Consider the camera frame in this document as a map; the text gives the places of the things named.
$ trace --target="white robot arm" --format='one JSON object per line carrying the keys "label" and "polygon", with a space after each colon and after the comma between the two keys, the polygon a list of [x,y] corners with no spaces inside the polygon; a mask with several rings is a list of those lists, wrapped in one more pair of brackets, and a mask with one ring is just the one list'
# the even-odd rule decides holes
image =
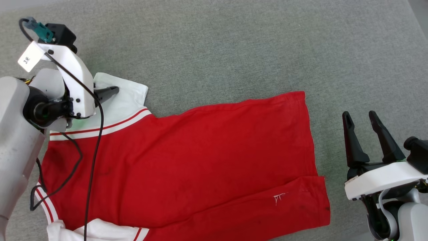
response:
{"label": "white robot arm", "polygon": [[381,163],[369,163],[354,133],[351,116],[345,111],[342,118],[349,167],[346,196],[365,205],[373,237],[389,241],[428,240],[428,206],[419,198],[419,192],[428,191],[428,141],[408,138],[404,142],[404,148],[410,151],[406,160],[376,112],[370,111],[384,157]]}
{"label": "white robot arm", "polygon": [[[32,18],[24,22],[33,24],[30,29],[43,37],[39,43],[31,42],[27,51],[47,53],[40,57],[56,61],[59,70],[42,69],[26,83],[14,77],[0,78],[0,241],[5,240],[6,225],[48,132],[64,132],[73,119],[94,115],[97,105],[119,91],[118,87],[94,90],[91,73],[75,54],[76,36],[65,25],[44,26]],[[18,63],[38,62],[27,51]]]}

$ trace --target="label tag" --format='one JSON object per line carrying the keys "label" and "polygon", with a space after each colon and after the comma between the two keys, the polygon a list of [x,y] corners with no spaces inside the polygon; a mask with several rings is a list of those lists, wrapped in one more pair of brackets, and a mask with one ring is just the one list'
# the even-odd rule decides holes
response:
{"label": "label tag", "polygon": [[35,42],[32,41],[25,52],[18,60],[18,64],[21,65],[27,72],[30,72],[34,66],[41,60],[45,54],[42,48]]}

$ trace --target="black cable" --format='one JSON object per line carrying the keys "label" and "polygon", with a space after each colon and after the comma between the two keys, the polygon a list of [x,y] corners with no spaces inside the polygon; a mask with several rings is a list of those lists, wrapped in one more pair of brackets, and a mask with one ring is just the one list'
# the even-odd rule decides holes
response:
{"label": "black cable", "polygon": [[43,191],[46,192],[45,181],[43,179],[43,173],[42,173],[42,165],[40,164],[39,158],[36,159],[36,163],[37,163],[37,166],[39,167],[40,184],[42,185]]}
{"label": "black cable", "polygon": [[79,147],[79,145],[77,144],[77,142],[73,139],[71,139],[68,135],[66,135],[65,133],[61,133],[63,136],[65,136],[68,140],[70,140],[74,146],[76,147],[77,151],[79,152],[79,160],[76,162],[76,164],[73,167],[73,170],[71,171],[71,173],[68,175],[68,177],[62,182],[62,184],[60,185],[60,187],[58,187],[55,191],[49,193],[48,195],[46,195],[46,197],[43,197],[38,203],[36,203],[36,205],[34,205],[34,194],[36,193],[36,189],[38,187],[41,187],[45,190],[46,192],[46,186],[45,186],[45,182],[43,181],[43,175],[42,175],[42,167],[39,165],[39,163],[37,163],[37,166],[39,167],[39,172],[40,172],[40,182],[41,185],[37,185],[35,187],[33,187],[33,189],[31,190],[31,196],[30,196],[30,211],[34,211],[39,205],[42,204],[42,202],[44,200],[46,200],[48,197],[55,195],[55,193],[59,192],[67,183],[68,181],[73,177],[74,173],[76,172],[77,168],[79,167],[79,164],[81,162],[81,160],[83,159],[83,154],[82,151]]}
{"label": "black cable", "polygon": [[[21,30],[21,32],[25,35],[25,37],[32,42],[33,39],[30,37],[30,35],[28,35],[28,33],[25,31],[24,29],[24,25],[23,22],[28,22],[28,19],[25,18],[21,18],[19,20],[19,29]],[[87,233],[87,227],[88,227],[88,215],[89,215],[89,200],[91,197],[91,189],[92,189],[92,180],[93,180],[93,176],[94,176],[94,169],[95,169],[95,160],[97,157],[97,152],[98,152],[98,147],[100,145],[100,141],[101,141],[101,136],[103,133],[103,128],[104,128],[104,112],[103,112],[103,108],[101,106],[101,103],[99,102],[99,100],[97,99],[97,97],[95,96],[95,94],[87,87],[85,86],[80,80],[78,80],[76,78],[76,76],[74,76],[72,73],[70,73],[70,71],[68,71],[64,66],[62,66],[62,64],[60,64],[58,61],[56,61],[50,54],[45,53],[45,55],[54,63],[56,64],[60,69],[62,69],[64,72],[66,72],[70,77],[72,77],[78,84],[80,84],[80,86],[82,86],[83,89],[85,89],[91,96],[92,98],[94,98],[95,104],[98,105],[98,107],[100,108],[100,116],[101,116],[101,124],[100,124],[100,131],[98,134],[98,139],[97,139],[97,143],[95,145],[95,151],[94,151],[94,157],[92,159],[92,166],[91,166],[91,174],[89,176],[89,187],[88,187],[88,196],[86,199],[86,208],[85,208],[85,226],[83,229],[83,240],[86,241],[86,233]]]}

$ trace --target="gray carpet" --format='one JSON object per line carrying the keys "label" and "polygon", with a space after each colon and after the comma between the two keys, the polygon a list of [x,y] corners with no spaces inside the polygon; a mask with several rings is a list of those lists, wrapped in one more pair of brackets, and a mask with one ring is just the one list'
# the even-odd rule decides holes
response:
{"label": "gray carpet", "polygon": [[[351,113],[364,151],[382,158],[368,112],[400,143],[428,138],[428,45],[406,0],[73,1],[0,14],[0,76],[30,77],[16,63],[28,43],[18,19],[64,23],[93,75],[149,86],[157,116],[192,107],[304,90],[316,165],[326,176],[331,224],[276,239],[341,240],[366,232],[348,201],[341,114]],[[36,182],[33,172],[30,185]],[[42,209],[19,200],[8,240],[46,240]]]}

